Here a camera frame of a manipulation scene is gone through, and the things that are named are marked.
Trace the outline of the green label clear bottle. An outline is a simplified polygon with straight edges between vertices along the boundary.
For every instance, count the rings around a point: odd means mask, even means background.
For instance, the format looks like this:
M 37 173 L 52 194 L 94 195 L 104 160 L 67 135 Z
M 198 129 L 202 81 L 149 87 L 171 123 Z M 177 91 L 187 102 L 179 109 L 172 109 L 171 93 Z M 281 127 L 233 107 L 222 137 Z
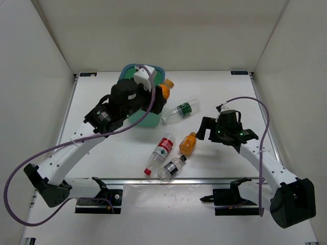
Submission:
M 176 124 L 199 111 L 200 101 L 191 99 L 169 110 L 161 117 L 161 121 L 164 125 Z

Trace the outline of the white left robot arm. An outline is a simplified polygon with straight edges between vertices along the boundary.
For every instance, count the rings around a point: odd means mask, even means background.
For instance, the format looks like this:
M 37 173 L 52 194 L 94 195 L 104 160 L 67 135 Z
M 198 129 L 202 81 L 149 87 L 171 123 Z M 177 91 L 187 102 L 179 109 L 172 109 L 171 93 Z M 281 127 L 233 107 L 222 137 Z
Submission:
M 107 133 L 123 126 L 124 120 L 139 110 L 146 111 L 152 97 L 142 83 L 119 80 L 111 93 L 103 96 L 85 116 L 69 145 L 53 152 L 38 165 L 29 163 L 24 172 L 49 207 L 72 198 L 90 198 L 95 204 L 107 199 L 106 186 L 99 178 L 67 178 L 67 173 L 89 151 L 107 138 Z

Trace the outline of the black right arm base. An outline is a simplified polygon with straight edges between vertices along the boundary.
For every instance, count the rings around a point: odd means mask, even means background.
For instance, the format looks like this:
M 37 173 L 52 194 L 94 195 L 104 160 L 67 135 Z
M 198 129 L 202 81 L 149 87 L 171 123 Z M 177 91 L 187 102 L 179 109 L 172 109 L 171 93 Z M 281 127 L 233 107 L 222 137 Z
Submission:
M 214 188 L 212 195 L 200 198 L 202 203 L 213 203 L 215 216 L 257 216 L 259 208 L 250 200 L 241 198 L 239 186 L 248 183 L 252 179 L 248 177 L 236 179 L 230 182 L 229 189 Z

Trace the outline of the red label water bottle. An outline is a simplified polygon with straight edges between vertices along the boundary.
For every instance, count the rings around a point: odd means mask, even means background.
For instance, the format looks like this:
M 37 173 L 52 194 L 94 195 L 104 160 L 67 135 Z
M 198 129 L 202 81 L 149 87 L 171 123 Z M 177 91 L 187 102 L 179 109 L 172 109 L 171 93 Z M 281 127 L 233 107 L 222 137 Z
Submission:
M 151 176 L 153 171 L 164 162 L 173 148 L 175 141 L 175 136 L 170 133 L 166 133 L 162 137 L 148 159 L 147 165 L 144 169 L 144 174 L 146 176 Z

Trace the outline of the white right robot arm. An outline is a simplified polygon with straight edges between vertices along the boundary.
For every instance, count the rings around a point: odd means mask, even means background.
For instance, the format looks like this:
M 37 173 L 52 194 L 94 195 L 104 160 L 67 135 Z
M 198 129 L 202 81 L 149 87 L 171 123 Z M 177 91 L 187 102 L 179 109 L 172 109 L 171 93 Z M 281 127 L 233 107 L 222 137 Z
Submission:
M 269 211 L 274 221 L 282 228 L 315 217 L 313 183 L 288 171 L 268 151 L 261 148 L 257 134 L 242 127 L 239 111 L 222 111 L 218 118 L 203 117 L 196 134 L 197 139 L 203 140 L 207 130 L 210 141 L 232 146 L 261 171 L 268 186 L 260 188 L 251 178 L 243 177 L 232 181 L 229 189 L 203 197 L 201 201 L 215 202 L 218 206 L 251 201 Z

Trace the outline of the orange juice bottle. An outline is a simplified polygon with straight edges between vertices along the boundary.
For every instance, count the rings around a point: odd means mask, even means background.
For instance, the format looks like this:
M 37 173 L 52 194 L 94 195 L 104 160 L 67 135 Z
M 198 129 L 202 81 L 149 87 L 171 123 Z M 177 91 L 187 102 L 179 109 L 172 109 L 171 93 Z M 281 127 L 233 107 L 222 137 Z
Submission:
M 159 84 L 159 87 L 162 89 L 163 98 L 167 100 L 170 96 L 170 90 L 174 87 L 174 83 L 169 79 L 165 79 L 163 83 Z
M 179 145 L 179 151 L 182 155 L 189 156 L 196 145 L 196 133 L 191 132 L 188 136 L 186 136 L 183 141 Z

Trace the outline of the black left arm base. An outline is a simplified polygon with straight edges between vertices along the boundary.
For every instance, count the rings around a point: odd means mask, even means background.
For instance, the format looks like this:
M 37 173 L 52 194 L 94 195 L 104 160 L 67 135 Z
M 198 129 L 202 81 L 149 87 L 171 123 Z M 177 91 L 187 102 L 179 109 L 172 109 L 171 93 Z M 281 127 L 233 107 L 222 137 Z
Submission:
M 81 197 L 76 201 L 77 214 L 121 214 L 123 187 L 107 186 L 97 177 L 92 177 L 100 188 L 95 197 Z

